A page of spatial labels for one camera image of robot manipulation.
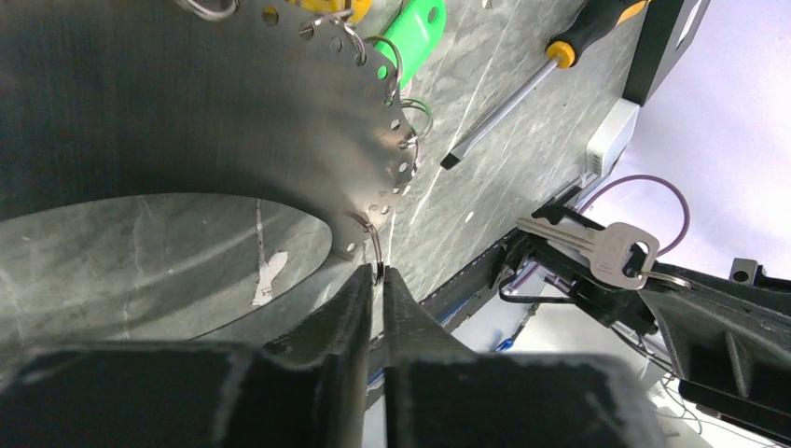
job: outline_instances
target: marble table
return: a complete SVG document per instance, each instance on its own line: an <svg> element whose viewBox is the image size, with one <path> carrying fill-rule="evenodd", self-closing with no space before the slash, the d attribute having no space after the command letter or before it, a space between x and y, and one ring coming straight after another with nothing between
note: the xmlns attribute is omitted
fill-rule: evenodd
<svg viewBox="0 0 791 448"><path fill-rule="evenodd" d="M380 229L386 261L416 299L580 174L586 143L623 89L643 21L621 25L577 67L550 75L444 172L439 161L452 143L544 61L545 42L581 0L446 3L445 35L409 95L431 105L435 128L423 142L421 172ZM399 7L375 0L358 31L380 34ZM215 195L123 198L2 222L0 359L63 339L194 337L277 300L319 266L329 245L329 229L314 217ZM371 259L369 248L362 252Z"/></svg>

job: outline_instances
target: yellow plastic tag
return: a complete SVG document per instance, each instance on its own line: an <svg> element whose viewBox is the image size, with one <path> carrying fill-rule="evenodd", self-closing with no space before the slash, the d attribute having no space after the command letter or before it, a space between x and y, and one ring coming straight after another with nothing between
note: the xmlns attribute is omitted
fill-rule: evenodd
<svg viewBox="0 0 791 448"><path fill-rule="evenodd" d="M346 5L346 0L288 0L288 2L319 14L343 11L343 7ZM363 20L368 14L370 5L371 0L352 0L352 11L354 14L349 18L349 21L357 23Z"/></svg>

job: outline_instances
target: green plastic tag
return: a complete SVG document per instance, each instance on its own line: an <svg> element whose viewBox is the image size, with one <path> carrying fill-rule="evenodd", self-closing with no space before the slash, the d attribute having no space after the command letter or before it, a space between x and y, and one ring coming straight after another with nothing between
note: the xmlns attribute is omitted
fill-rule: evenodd
<svg viewBox="0 0 791 448"><path fill-rule="evenodd" d="M445 31L447 14L442 0L411 0L398 15L384 36L393 41L401 53L401 89L415 76L434 50ZM382 42L374 46L393 64L396 56L390 46Z"/></svg>

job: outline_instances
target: metal plate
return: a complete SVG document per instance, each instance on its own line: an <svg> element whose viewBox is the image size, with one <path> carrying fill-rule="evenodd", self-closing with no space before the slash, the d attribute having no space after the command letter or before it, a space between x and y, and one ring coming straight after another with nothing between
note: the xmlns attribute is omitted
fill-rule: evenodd
<svg viewBox="0 0 791 448"><path fill-rule="evenodd" d="M271 6L276 23L263 14ZM366 45L358 66L332 23L301 35L311 19L259 0L221 21L169 0L3 3L0 220L167 192L310 213L333 234L322 267L215 336L281 334L310 312L312 291L349 268L366 238L359 218L379 226L395 208L415 159L398 145L409 133L398 98L384 101L392 64Z"/></svg>

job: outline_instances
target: screwdriver shaft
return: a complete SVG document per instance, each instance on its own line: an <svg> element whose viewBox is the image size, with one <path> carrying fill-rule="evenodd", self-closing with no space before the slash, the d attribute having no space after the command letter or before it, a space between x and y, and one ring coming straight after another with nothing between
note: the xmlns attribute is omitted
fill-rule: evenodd
<svg viewBox="0 0 791 448"><path fill-rule="evenodd" d="M508 115L514 107L516 107L525 96L528 95L547 75L558 66L558 60L550 59L541 66L519 89L514 92L504 103L499 106L492 114L486 118L473 132L465 137L458 143L451 153L446 157L447 159L455 159L451 166L446 166L443 161L442 166L450 169L453 165L461 161L472 148L480 142L480 140L491 131L503 118Z"/></svg>

